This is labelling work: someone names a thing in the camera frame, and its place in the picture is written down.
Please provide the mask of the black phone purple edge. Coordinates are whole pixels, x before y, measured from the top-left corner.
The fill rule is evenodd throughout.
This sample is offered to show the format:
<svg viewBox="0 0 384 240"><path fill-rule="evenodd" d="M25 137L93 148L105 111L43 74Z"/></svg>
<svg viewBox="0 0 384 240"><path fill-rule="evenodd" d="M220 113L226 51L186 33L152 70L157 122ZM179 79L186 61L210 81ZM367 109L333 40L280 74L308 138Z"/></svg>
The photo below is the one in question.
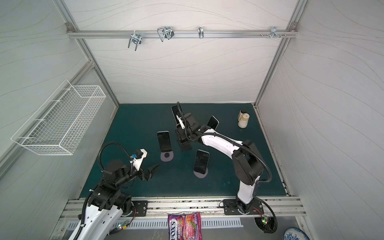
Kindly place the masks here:
<svg viewBox="0 0 384 240"><path fill-rule="evenodd" d="M219 123L220 122L218 121L218 119L215 116L211 116L209 119L209 122L207 123L207 126L213 130L216 130Z"/></svg>

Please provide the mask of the black phone light blue edge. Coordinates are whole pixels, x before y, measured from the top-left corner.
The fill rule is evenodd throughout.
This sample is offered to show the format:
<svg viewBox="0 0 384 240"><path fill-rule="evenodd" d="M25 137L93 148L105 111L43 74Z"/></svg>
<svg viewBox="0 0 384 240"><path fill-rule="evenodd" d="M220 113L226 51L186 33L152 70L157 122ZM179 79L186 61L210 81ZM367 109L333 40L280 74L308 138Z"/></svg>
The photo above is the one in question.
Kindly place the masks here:
<svg viewBox="0 0 384 240"><path fill-rule="evenodd" d="M169 131L157 132L157 138L162 153L173 151Z"/></svg>

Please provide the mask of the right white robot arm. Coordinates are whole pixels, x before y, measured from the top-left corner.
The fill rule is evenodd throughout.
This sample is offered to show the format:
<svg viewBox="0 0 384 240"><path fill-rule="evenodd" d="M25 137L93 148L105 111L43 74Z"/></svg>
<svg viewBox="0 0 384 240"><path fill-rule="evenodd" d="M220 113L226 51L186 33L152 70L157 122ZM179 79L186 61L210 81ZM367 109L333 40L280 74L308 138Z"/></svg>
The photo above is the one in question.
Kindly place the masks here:
<svg viewBox="0 0 384 240"><path fill-rule="evenodd" d="M229 157L234 165L235 174L240 180L237 193L238 209L248 211L256 198L258 184L263 172L268 174L266 182L272 179L271 171L263 160L256 145L247 140L236 141L218 133L215 129L200 125L190 113L183 114L177 110L174 113L177 123L176 134L182 151L192 148L192 142L214 148Z"/></svg>

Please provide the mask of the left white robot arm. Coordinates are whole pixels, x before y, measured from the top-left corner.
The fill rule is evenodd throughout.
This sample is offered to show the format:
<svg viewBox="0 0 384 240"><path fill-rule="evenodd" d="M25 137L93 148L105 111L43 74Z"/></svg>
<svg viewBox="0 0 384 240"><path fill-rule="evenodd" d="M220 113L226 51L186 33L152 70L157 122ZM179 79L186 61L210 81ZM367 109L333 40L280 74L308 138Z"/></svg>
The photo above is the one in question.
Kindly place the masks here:
<svg viewBox="0 0 384 240"><path fill-rule="evenodd" d="M136 216L138 208L132 196L121 192L121 188L139 178L150 180L160 165L136 170L133 165L127 166L120 160L110 162L103 170L103 178L86 197L80 222L69 237L70 240L103 240L109 234L117 233L126 226L112 228L122 216Z"/></svg>

